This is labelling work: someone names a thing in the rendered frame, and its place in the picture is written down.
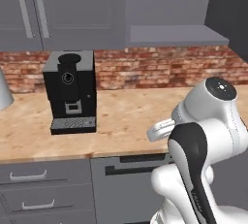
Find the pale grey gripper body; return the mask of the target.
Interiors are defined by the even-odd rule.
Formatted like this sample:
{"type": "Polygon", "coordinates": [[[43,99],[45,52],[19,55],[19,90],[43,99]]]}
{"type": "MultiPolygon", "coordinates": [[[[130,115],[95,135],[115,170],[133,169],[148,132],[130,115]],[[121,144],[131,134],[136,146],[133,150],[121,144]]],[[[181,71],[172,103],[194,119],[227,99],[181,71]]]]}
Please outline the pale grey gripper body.
{"type": "Polygon", "coordinates": [[[175,127],[175,121],[171,118],[155,123],[147,131],[147,138],[153,143],[168,137],[175,127]]]}

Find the grey base cabinet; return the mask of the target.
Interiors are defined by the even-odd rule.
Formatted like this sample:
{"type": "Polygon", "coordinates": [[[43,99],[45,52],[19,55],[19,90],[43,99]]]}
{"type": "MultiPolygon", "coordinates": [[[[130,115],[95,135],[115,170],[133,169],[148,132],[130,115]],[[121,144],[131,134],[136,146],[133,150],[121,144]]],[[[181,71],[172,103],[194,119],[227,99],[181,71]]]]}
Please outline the grey base cabinet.
{"type": "Polygon", "coordinates": [[[248,210],[248,150],[212,168],[211,190],[216,203],[248,210]]]}

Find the dark grey tall cabinet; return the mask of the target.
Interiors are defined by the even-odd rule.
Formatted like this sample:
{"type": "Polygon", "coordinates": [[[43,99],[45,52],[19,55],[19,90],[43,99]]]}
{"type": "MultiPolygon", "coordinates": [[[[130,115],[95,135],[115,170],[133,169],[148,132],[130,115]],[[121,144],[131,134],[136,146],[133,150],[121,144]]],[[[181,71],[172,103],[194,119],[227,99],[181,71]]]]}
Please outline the dark grey tall cabinet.
{"type": "Polygon", "coordinates": [[[209,0],[205,24],[248,64],[248,0],[209,0]]]}

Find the wide grey cabinet door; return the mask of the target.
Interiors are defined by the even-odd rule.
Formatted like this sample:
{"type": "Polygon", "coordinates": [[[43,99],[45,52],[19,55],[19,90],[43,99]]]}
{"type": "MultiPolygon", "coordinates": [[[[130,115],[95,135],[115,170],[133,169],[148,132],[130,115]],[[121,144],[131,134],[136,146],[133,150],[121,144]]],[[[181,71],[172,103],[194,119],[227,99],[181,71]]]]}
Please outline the wide grey cabinet door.
{"type": "Polygon", "coordinates": [[[45,50],[118,49],[125,45],[125,0],[44,0],[50,38],[45,50]]]}

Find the narrow grey cabinet door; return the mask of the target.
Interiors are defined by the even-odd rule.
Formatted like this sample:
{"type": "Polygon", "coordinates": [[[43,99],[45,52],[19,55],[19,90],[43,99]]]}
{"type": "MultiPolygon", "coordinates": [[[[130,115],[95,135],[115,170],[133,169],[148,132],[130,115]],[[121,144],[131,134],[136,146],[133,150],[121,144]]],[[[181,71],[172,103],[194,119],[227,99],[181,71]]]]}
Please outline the narrow grey cabinet door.
{"type": "Polygon", "coordinates": [[[26,36],[18,0],[0,0],[0,51],[43,49],[34,0],[25,1],[34,38],[26,36]]]}

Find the grey dishwasher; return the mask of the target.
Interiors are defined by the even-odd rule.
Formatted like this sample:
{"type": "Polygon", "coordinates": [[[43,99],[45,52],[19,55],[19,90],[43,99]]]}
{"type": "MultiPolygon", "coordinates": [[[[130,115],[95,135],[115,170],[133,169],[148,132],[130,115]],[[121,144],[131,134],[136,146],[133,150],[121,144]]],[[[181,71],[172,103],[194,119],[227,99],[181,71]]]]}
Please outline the grey dishwasher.
{"type": "Polygon", "coordinates": [[[93,158],[97,224],[148,224],[164,202],[152,188],[151,173],[171,162],[167,153],[93,158]]]}

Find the black coffee machine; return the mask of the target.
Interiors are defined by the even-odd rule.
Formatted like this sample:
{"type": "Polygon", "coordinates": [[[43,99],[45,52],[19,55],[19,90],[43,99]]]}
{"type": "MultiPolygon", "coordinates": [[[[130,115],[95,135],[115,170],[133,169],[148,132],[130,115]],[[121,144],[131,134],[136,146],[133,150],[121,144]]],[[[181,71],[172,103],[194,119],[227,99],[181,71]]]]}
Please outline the black coffee machine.
{"type": "Polygon", "coordinates": [[[97,91],[94,52],[53,51],[44,68],[52,135],[95,133],[97,91]]]}

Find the grey drawer front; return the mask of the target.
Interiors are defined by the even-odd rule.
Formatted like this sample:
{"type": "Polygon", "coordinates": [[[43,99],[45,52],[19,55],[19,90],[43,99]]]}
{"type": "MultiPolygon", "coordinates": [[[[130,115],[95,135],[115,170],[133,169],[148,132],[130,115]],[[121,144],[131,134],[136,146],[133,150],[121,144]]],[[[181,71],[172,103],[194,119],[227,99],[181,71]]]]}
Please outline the grey drawer front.
{"type": "Polygon", "coordinates": [[[93,210],[11,214],[0,217],[0,224],[96,224],[93,210]]]}
{"type": "Polygon", "coordinates": [[[88,159],[32,162],[0,165],[0,185],[19,183],[46,183],[66,181],[70,183],[88,183],[91,181],[88,159]],[[30,181],[10,181],[10,172],[15,176],[40,175],[47,170],[46,178],[30,181]]]}
{"type": "Polygon", "coordinates": [[[48,212],[58,210],[93,209],[92,184],[74,184],[47,186],[29,189],[5,190],[0,193],[0,206],[6,214],[26,212],[48,212]],[[55,199],[53,208],[23,210],[21,203],[27,206],[49,204],[55,199]]]}

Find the pale grey cone-shaped object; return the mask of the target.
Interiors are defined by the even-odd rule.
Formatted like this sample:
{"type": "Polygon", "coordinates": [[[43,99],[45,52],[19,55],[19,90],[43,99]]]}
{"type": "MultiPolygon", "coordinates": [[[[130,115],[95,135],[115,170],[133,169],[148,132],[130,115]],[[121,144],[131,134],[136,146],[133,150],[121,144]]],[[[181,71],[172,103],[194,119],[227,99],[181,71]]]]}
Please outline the pale grey cone-shaped object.
{"type": "Polygon", "coordinates": [[[0,111],[9,107],[13,102],[14,98],[6,82],[4,72],[0,67],[0,111]]]}

